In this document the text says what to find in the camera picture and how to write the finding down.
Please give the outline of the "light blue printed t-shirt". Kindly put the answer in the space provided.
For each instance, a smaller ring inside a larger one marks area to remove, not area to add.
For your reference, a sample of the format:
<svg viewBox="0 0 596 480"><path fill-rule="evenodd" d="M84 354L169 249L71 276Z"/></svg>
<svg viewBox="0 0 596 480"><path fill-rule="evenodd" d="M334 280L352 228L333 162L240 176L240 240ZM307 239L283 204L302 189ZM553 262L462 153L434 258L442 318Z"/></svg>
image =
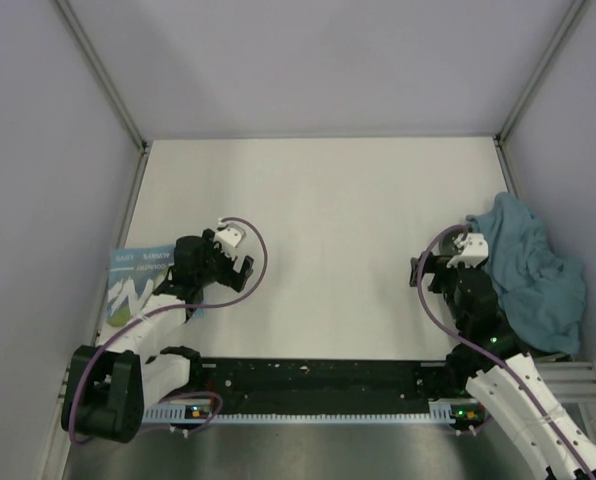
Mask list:
<svg viewBox="0 0 596 480"><path fill-rule="evenodd" d="M173 244L114 250L108 271L107 324L123 327L145 306L173 264Z"/></svg>

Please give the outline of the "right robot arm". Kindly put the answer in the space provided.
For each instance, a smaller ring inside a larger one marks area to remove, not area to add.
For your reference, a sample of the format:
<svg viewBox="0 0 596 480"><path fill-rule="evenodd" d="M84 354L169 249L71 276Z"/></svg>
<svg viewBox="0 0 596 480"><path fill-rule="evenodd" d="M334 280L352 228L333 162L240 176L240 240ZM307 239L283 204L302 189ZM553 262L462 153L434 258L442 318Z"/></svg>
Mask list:
<svg viewBox="0 0 596 480"><path fill-rule="evenodd" d="M457 342L444 380L470 395L499 424L538 479L596 479L596 444L567 413L534 359L503 320L483 264L485 250L451 256L423 251L411 260L409 284L421 300L442 296Z"/></svg>

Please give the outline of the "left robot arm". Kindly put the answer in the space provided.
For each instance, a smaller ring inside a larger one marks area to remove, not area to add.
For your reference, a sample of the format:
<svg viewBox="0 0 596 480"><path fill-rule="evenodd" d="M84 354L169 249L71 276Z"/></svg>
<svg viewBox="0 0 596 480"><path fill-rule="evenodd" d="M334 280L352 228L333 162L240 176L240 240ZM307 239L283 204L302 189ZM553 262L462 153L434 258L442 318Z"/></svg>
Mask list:
<svg viewBox="0 0 596 480"><path fill-rule="evenodd" d="M200 353L165 341L197 311L231 307L252 295L247 282L254 260L239 248L255 230L242 218L225 217L215 229L179 238L172 265L140 311L108 339L74 352L61 413L72 443L127 443L148 408L175 391L190 397L202 390Z"/></svg>

